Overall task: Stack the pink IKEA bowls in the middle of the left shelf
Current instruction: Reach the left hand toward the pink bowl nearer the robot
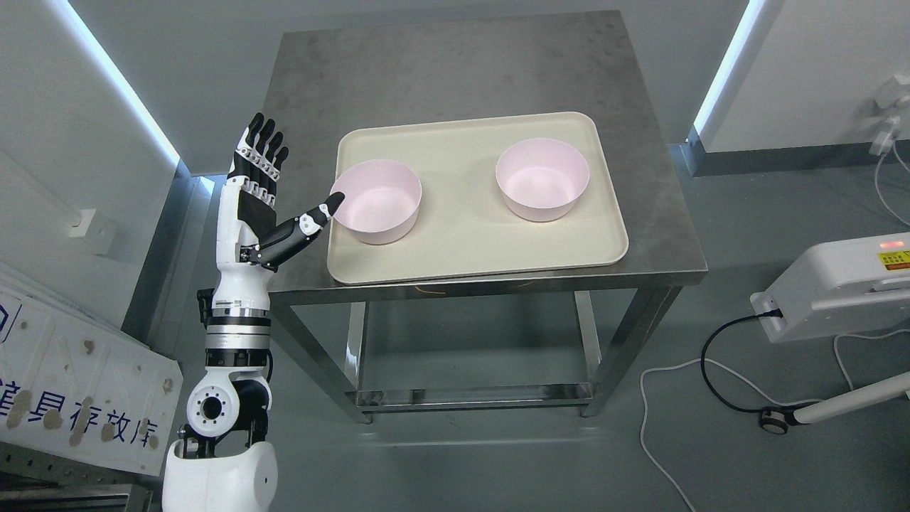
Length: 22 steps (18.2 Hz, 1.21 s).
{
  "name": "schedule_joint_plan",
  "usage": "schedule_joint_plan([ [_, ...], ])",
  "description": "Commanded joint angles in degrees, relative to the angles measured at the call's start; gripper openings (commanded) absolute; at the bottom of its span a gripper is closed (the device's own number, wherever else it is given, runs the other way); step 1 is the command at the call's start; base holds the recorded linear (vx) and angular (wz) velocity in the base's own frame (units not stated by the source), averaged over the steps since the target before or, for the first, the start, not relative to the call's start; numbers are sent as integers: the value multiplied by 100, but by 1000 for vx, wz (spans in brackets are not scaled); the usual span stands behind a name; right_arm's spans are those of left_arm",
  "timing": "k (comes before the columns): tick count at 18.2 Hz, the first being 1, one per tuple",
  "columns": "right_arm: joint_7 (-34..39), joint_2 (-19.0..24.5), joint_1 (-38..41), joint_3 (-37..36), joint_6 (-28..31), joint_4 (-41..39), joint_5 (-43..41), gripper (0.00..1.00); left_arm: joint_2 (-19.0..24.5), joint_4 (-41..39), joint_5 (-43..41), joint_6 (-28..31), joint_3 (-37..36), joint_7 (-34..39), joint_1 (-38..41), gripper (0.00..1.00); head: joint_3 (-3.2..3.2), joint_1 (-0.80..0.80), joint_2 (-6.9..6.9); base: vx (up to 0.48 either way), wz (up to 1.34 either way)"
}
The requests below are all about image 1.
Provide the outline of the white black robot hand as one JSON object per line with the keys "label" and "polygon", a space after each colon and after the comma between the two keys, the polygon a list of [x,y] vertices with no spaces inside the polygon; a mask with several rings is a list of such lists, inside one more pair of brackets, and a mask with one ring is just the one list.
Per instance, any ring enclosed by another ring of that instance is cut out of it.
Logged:
{"label": "white black robot hand", "polygon": [[277,182],[289,149],[275,120],[254,114],[232,154],[215,228],[219,281],[211,302],[216,314],[269,310],[269,283],[287,260],[328,227],[346,195],[334,192],[305,213],[277,221]]}

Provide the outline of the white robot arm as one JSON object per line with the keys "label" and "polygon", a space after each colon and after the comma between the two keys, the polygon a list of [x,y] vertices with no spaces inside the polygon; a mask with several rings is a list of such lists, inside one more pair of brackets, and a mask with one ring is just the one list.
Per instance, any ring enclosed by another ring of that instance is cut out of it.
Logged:
{"label": "white robot arm", "polygon": [[196,295],[205,375],[186,399],[186,423],[166,457],[166,511],[267,511],[277,456],[266,440],[272,393],[266,292],[220,286]]}

